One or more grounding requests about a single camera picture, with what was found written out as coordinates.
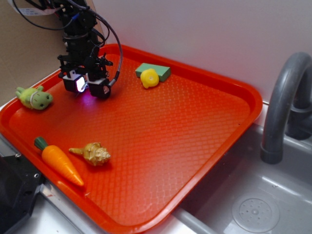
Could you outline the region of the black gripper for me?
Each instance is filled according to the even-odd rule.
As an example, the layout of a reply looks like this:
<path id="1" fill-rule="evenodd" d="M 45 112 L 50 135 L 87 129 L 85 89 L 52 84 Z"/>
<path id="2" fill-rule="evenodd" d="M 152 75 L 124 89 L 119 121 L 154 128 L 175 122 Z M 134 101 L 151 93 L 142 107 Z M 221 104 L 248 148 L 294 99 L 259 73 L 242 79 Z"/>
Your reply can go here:
<path id="1" fill-rule="evenodd" d="M 99 57 L 103 42 L 98 40 L 97 34 L 83 34 L 71 36 L 63 35 L 66 55 L 59 55 L 60 69 L 65 89 L 73 93 L 82 93 L 87 87 L 84 75 L 88 74 L 90 94 L 96 98 L 106 99 L 111 94 L 109 80 L 106 79 L 107 67 L 113 63 L 105 55 Z"/>

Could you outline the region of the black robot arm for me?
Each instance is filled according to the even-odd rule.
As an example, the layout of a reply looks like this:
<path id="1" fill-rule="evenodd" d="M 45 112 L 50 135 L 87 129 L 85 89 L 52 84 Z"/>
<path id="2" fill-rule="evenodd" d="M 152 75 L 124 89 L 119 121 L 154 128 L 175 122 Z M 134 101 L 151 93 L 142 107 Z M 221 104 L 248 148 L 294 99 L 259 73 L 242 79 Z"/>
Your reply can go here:
<path id="1" fill-rule="evenodd" d="M 83 0 L 41 0 L 43 9 L 55 9 L 63 26 L 66 55 L 58 56 L 59 77 L 69 92 L 83 92 L 88 87 L 92 96 L 108 98 L 111 85 L 107 66 L 112 62 L 99 56 L 104 37 L 95 29 L 95 14 Z"/>

